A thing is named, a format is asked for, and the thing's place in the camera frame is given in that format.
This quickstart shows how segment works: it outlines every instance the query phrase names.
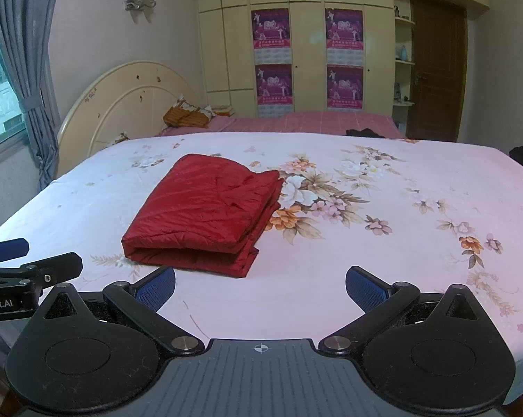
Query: red folded jacket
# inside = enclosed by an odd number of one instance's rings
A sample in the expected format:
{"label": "red folded jacket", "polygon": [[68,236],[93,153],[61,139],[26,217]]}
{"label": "red folded jacket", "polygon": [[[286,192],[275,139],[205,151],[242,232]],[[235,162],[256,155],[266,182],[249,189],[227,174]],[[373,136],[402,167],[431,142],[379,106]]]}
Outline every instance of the red folded jacket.
{"label": "red folded jacket", "polygon": [[136,262],[245,277],[279,208],[278,171],[190,154],[159,182],[122,238]]}

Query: triangular cutout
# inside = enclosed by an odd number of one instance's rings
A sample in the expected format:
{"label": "triangular cutout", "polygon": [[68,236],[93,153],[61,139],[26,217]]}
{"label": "triangular cutout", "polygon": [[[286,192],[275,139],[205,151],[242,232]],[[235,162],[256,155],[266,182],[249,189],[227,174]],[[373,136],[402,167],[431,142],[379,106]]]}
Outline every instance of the triangular cutout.
{"label": "triangular cutout", "polygon": [[45,319],[52,320],[54,318],[70,317],[72,315],[76,315],[76,309],[68,295],[66,293],[60,293],[57,295],[55,302],[45,314]]}
{"label": "triangular cutout", "polygon": [[477,320],[471,305],[464,295],[456,295],[449,307],[447,316],[462,318],[463,320]]}

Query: poster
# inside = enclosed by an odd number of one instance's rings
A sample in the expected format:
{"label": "poster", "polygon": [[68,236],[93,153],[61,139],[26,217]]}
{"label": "poster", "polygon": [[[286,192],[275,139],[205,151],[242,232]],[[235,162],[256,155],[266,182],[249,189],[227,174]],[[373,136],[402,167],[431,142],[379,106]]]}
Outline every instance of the poster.
{"label": "poster", "polygon": [[358,110],[363,104],[363,67],[327,66],[327,108]]}
{"label": "poster", "polygon": [[293,69],[291,64],[256,66],[259,117],[280,117],[293,111]]}
{"label": "poster", "polygon": [[325,9],[327,64],[363,67],[363,12]]}
{"label": "poster", "polygon": [[290,20],[288,9],[252,11],[256,64],[290,64]]}

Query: gray curtain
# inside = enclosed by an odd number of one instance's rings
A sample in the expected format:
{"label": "gray curtain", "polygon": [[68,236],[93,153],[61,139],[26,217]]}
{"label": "gray curtain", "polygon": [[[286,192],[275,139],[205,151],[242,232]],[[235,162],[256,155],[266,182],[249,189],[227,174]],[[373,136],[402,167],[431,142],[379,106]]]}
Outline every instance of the gray curtain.
{"label": "gray curtain", "polygon": [[56,0],[0,0],[0,58],[28,129],[40,169],[40,188],[58,162],[54,115],[43,104],[42,83]]}

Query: cream headboard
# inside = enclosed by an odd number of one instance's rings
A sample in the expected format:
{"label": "cream headboard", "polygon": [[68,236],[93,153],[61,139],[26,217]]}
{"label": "cream headboard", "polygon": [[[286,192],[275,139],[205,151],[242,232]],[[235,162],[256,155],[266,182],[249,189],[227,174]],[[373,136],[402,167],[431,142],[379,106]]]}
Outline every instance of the cream headboard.
{"label": "cream headboard", "polygon": [[74,103],[60,128],[57,177],[115,142],[122,132],[130,139],[156,135],[181,94],[197,104],[184,79],[159,63],[132,62],[100,76]]}

